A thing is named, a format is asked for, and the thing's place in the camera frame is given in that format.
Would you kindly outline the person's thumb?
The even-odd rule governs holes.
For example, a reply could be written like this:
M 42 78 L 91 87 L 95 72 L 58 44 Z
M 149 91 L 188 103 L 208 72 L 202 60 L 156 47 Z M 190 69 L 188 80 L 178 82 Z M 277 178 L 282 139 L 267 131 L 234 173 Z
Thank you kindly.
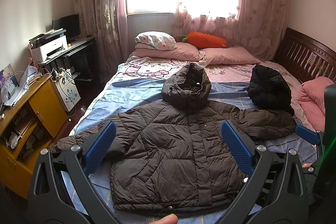
M 167 215 L 157 221 L 151 222 L 150 224 L 177 224 L 178 217 L 175 214 Z

